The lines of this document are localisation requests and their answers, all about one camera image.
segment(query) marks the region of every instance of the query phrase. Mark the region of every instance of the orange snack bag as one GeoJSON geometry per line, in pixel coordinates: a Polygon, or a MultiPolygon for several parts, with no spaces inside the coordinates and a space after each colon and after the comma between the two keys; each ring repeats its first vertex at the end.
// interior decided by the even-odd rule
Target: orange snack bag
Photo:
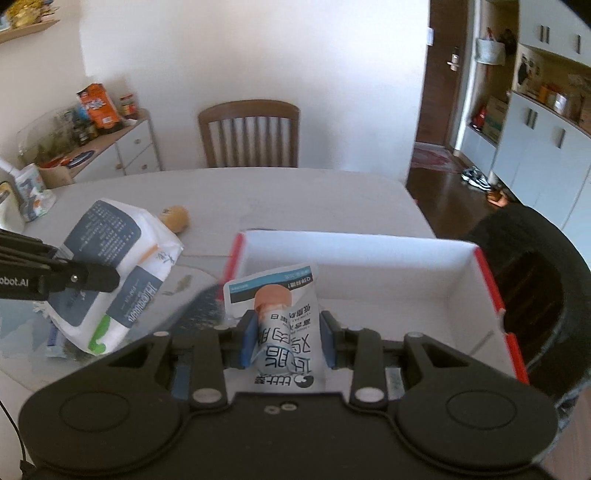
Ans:
{"type": "Polygon", "coordinates": [[[102,83],[91,83],[78,92],[78,98],[99,133],[107,134],[122,128],[121,117],[102,83]]]}

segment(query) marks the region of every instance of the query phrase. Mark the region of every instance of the dining table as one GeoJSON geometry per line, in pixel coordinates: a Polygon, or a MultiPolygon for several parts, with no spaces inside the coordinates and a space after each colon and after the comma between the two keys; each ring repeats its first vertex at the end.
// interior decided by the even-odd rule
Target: dining table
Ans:
{"type": "MultiPolygon", "coordinates": [[[[158,216],[189,212],[183,252],[126,342],[172,325],[200,295],[193,317],[219,317],[215,291],[236,235],[249,229],[347,232],[434,238],[402,183],[369,173],[307,168],[211,168],[125,176],[54,190],[57,201],[24,235],[59,246],[99,199],[158,216]]],[[[0,400],[16,417],[31,393],[92,361],[82,352],[52,356],[43,304],[0,300],[0,400]]],[[[0,478],[17,478],[20,450],[0,413],[0,478]]]]}

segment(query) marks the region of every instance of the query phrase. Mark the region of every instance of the cabinet handle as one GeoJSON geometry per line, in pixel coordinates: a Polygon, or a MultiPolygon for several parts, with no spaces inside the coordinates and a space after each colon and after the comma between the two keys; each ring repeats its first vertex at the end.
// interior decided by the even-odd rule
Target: cabinet handle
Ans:
{"type": "Polygon", "coordinates": [[[531,127],[530,122],[531,122],[531,115],[534,113],[534,111],[531,108],[528,108],[528,113],[527,113],[527,120],[525,121],[525,124],[528,127],[531,127]]]}
{"type": "Polygon", "coordinates": [[[536,126],[537,123],[538,123],[538,112],[534,112],[534,117],[533,117],[533,119],[531,121],[530,128],[532,130],[535,130],[535,126],[536,126]]]}
{"type": "Polygon", "coordinates": [[[562,149],[562,146],[564,145],[564,139],[566,137],[566,130],[563,128],[562,129],[562,133],[560,134],[560,139],[558,140],[558,148],[562,149]]]}

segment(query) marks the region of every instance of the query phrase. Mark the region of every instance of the rug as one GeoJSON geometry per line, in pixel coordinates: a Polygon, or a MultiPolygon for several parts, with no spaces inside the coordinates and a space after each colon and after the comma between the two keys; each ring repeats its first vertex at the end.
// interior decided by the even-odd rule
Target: rug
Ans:
{"type": "Polygon", "coordinates": [[[464,165],[443,147],[415,144],[411,168],[426,168],[446,173],[460,173],[464,165]]]}

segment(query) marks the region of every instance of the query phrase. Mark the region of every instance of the white plastic bag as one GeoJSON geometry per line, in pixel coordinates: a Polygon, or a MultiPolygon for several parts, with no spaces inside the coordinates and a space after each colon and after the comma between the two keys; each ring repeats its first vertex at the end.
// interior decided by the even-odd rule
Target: white plastic bag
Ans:
{"type": "Polygon", "coordinates": [[[497,42],[490,28],[486,29],[486,38],[476,39],[476,61],[486,65],[505,65],[505,44],[497,42]]]}
{"type": "Polygon", "coordinates": [[[175,234],[141,208],[102,199],[84,214],[57,254],[110,265],[121,280],[112,293],[52,293],[46,312],[81,350],[100,355],[120,344],[168,277],[183,250],[175,234]]]}

